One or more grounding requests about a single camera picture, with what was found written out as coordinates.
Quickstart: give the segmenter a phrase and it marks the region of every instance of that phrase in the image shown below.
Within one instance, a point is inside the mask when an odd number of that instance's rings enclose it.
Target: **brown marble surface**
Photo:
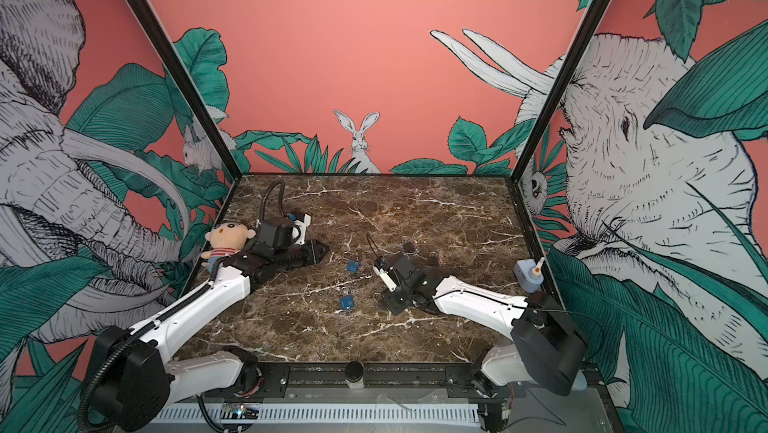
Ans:
[[[247,176],[240,181],[226,220],[253,225],[265,188],[286,181],[286,210],[312,216],[308,230],[331,246],[319,265],[280,273],[231,306],[178,352],[178,359],[208,355],[225,345],[262,361],[473,361],[502,335],[456,316],[408,309],[398,316],[373,299],[384,284],[372,272],[370,233],[387,255],[416,244],[412,259],[426,266],[440,254],[447,273],[483,288],[521,294],[512,267],[529,256],[502,178]],[[269,212],[276,213],[276,194]],[[349,259],[365,265],[346,270]],[[206,272],[198,275],[199,283]],[[340,311],[341,288],[355,307]]]

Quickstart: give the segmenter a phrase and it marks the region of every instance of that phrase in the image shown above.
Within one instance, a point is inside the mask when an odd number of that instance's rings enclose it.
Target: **plush toy head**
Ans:
[[[243,249],[249,238],[256,236],[256,231],[242,223],[222,223],[205,234],[205,239],[214,248]]]

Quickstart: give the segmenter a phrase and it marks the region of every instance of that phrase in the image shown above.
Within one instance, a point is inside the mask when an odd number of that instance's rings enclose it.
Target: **rabbit illustration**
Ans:
[[[211,119],[218,124],[219,121],[226,118],[226,113],[219,108],[206,105],[206,109]],[[230,150],[236,148],[235,140],[224,130],[216,125],[216,128],[224,140],[224,144]],[[203,130],[203,125],[197,118],[192,117],[192,124],[184,128],[184,164],[194,165],[201,170],[210,170],[212,168],[221,170],[221,157],[216,152],[214,145],[208,140]]]
[[[355,122],[344,113],[334,110],[333,113],[339,118],[342,128],[349,131],[352,134],[352,163],[351,165],[358,164],[355,169],[355,173],[381,173],[379,168],[373,164],[370,158],[368,158],[368,142],[366,141],[366,130],[373,126],[376,121],[379,121],[379,115],[377,112],[370,113],[362,121],[360,130],[355,128]]]

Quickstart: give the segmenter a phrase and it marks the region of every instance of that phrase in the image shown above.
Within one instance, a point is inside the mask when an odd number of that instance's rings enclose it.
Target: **metal vent grille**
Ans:
[[[429,423],[430,425],[480,424],[477,405],[381,405],[351,403],[320,405],[317,403],[250,404],[259,412],[255,420],[226,420],[226,423]],[[220,419],[221,404],[206,404],[211,418]],[[203,416],[194,403],[177,403],[163,409],[153,423],[201,423]]]

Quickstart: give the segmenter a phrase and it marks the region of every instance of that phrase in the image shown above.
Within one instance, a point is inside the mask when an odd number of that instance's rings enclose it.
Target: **plush toy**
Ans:
[[[205,234],[213,249],[204,251],[200,258],[209,260],[203,266],[211,272],[216,259],[222,256],[232,256],[243,249],[249,238],[256,236],[256,231],[242,223],[222,223]]]

